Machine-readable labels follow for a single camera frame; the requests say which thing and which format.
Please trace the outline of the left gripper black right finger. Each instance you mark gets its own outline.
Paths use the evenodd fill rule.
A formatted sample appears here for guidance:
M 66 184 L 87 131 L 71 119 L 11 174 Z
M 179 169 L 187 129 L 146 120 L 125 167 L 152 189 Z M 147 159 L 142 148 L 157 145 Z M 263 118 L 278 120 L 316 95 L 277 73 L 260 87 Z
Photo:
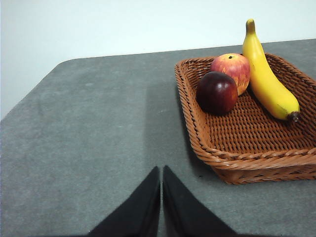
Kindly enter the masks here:
M 205 207 L 169 166 L 163 168 L 164 210 L 180 237 L 237 237 L 224 221 Z

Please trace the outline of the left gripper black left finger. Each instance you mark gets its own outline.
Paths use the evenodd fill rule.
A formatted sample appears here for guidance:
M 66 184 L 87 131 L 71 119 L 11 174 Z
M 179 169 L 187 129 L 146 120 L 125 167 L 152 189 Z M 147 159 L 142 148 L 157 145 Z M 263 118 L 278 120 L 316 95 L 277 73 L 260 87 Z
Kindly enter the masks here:
M 154 167 L 134 192 L 100 222 L 89 237 L 156 237 L 160 213 L 159 168 Z

